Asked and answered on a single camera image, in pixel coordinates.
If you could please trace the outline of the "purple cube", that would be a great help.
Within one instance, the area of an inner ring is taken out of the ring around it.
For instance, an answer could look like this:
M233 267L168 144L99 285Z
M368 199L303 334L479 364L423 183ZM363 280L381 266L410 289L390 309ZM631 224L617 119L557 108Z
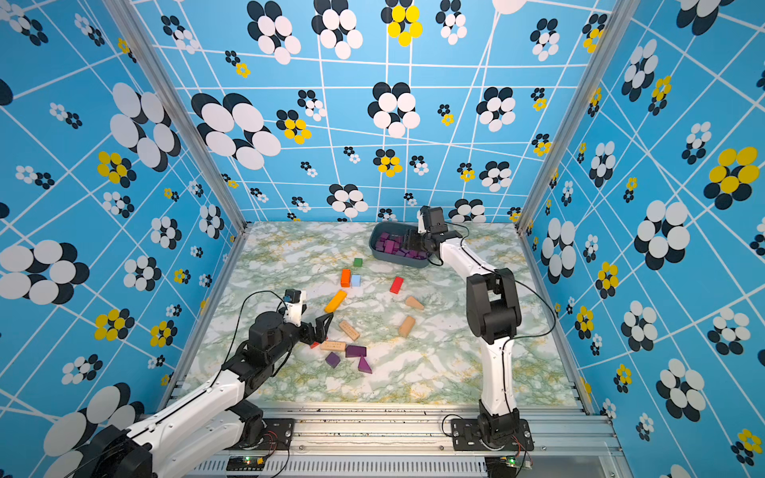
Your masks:
M328 356L326 358L326 363L331 368L336 368L340 364L340 361L341 361L341 357L338 356L336 353L330 353L330 354L328 354Z

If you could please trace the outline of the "purple brick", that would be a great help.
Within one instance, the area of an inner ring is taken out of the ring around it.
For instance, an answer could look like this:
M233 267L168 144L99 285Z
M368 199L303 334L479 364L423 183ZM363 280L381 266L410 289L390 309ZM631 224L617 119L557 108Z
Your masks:
M345 350L347 358L364 358L367 352L366 347L353 345L348 345Z

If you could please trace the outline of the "purple triangle block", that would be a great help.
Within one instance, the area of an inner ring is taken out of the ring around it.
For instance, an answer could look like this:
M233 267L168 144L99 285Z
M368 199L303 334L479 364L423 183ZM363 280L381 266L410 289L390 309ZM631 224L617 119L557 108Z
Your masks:
M367 361L367 359L365 357L360 358L359 365L358 365L358 370L360 372L363 372L364 374L372 374L373 373L372 368L371 368L369 362Z

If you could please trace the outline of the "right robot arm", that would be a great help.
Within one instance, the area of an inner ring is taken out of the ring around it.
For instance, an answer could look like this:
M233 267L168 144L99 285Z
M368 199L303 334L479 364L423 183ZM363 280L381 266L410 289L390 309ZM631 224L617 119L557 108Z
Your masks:
M404 245L438 258L464 280L466 322L479 340L482 360L477 422L481 439L498 447L520 430L512 378L512 348L522 323L515 276L480 258L455 231L414 228L404 233Z

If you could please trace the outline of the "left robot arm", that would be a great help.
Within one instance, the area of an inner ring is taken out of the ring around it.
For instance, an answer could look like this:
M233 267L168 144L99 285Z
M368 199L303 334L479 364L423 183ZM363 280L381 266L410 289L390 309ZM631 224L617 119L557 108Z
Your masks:
M260 314L213 378L171 406L125 429L110 425L96 434L72 476L182 477L231 447L277 447L262 409L248 398L275 378L296 344L325 342L334 318L293 324L287 314L285 308Z

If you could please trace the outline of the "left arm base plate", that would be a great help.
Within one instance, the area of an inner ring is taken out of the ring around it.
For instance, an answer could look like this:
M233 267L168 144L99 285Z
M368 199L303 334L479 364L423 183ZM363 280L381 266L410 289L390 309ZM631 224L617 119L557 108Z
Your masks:
M296 420L292 418L259 418L245 423L241 438L230 450L288 450Z

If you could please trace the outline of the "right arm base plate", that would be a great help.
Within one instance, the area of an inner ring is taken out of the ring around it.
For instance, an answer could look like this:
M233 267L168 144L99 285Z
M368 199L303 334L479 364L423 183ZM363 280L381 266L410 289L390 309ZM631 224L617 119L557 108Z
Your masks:
M520 419L516 430L488 431L477 419L452 418L447 433L455 451L534 451L535 443L527 420Z

